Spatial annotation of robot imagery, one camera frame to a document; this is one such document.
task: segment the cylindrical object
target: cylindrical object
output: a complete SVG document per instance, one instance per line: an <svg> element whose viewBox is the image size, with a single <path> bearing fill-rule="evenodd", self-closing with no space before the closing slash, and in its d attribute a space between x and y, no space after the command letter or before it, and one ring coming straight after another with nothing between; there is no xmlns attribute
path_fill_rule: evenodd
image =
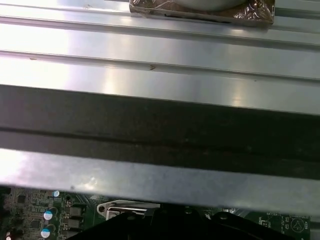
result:
<svg viewBox="0 0 320 240"><path fill-rule="evenodd" d="M60 195L60 192L58 190L52 192L52 196L55 198L59 197L59 195Z"/></svg>
<svg viewBox="0 0 320 240"><path fill-rule="evenodd" d="M189 9L200 11L220 11L243 4L246 0L173 0Z"/></svg>
<svg viewBox="0 0 320 240"><path fill-rule="evenodd" d="M16 239L20 239L23 236L24 232L19 229L14 229L12 231L9 231L6 233L5 235L5 240L16 240Z"/></svg>
<svg viewBox="0 0 320 240"><path fill-rule="evenodd" d="M47 239L50 237L51 234L53 234L56 231L56 226L53 224L47 225L44 229L41 231L41 237L44 239Z"/></svg>
<svg viewBox="0 0 320 240"><path fill-rule="evenodd" d="M45 220L51 220L58 213L58 209L56 207L50 207L49 210L45 211L43 214L43 218Z"/></svg>

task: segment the motherboard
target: motherboard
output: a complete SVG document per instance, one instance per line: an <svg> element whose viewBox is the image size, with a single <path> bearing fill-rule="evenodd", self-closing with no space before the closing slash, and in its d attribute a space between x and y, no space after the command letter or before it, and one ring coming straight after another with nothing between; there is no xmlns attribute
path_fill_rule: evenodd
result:
<svg viewBox="0 0 320 240"><path fill-rule="evenodd" d="M106 219L98 204L109 198L58 190L2 188L0 239L65 240Z"/></svg>
<svg viewBox="0 0 320 240"><path fill-rule="evenodd" d="M106 221L97 206L115 200L58 190L0 187L0 240L66 240ZM310 217L235 208L196 207L206 215L230 212L296 240L310 240Z"/></svg>

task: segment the electrolytic capacitor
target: electrolytic capacitor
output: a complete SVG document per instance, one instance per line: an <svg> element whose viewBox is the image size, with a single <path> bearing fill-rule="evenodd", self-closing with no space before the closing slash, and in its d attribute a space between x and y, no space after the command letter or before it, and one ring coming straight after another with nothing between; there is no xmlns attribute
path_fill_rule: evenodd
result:
<svg viewBox="0 0 320 240"><path fill-rule="evenodd" d="M51 220L58 213L58 209L56 207L50 207L47 211L44 212L43 218L45 220Z"/></svg>
<svg viewBox="0 0 320 240"><path fill-rule="evenodd" d="M52 192L52 196L55 198L59 197L59 195L60 195L60 192L58 190Z"/></svg>
<svg viewBox="0 0 320 240"><path fill-rule="evenodd" d="M5 240L16 240L16 239L19 239L23 236L24 232L19 229L13 229L11 231L8 231L6 233L6 236L5 236Z"/></svg>
<svg viewBox="0 0 320 240"><path fill-rule="evenodd" d="M53 234L56 231L56 226L53 224L47 225L44 229L41 231L41 237L44 239L47 239L50 237L51 234Z"/></svg>

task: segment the metal sheet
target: metal sheet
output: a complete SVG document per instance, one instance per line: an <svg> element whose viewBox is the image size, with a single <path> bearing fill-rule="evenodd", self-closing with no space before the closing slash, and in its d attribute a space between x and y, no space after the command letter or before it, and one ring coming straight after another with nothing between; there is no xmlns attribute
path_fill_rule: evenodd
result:
<svg viewBox="0 0 320 240"><path fill-rule="evenodd" d="M0 149L0 184L146 201L320 214L320 182Z"/></svg>
<svg viewBox="0 0 320 240"><path fill-rule="evenodd" d="M131 16L126 2L0 0L0 83L318 115L320 7L306 2L277 0L275 24L266 30ZM315 180L0 154L4 185L302 214L320 209Z"/></svg>
<svg viewBox="0 0 320 240"><path fill-rule="evenodd" d="M0 5L1 84L320 113L318 19L276 16L264 30L131 16L116 1Z"/></svg>
<svg viewBox="0 0 320 240"><path fill-rule="evenodd" d="M189 74L185 70L176 73L166 72L164 67L159 67L160 71L150 71L147 64L137 69L125 69L112 64L83 67L81 63L86 62L85 59L78 61L80 64L57 61L30 60L29 56L25 59L2 57L0 84L320 114L320 85L317 82Z"/></svg>

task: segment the metal bracket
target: metal bracket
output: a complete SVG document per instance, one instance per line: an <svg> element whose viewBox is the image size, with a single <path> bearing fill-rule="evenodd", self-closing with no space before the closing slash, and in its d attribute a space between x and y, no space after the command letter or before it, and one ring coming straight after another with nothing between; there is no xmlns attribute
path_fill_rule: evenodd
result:
<svg viewBox="0 0 320 240"><path fill-rule="evenodd" d="M115 200L101 203L96 207L96 211L109 220L122 213L136 213L144 215L148 209L159 208L160 204L140 201Z"/></svg>

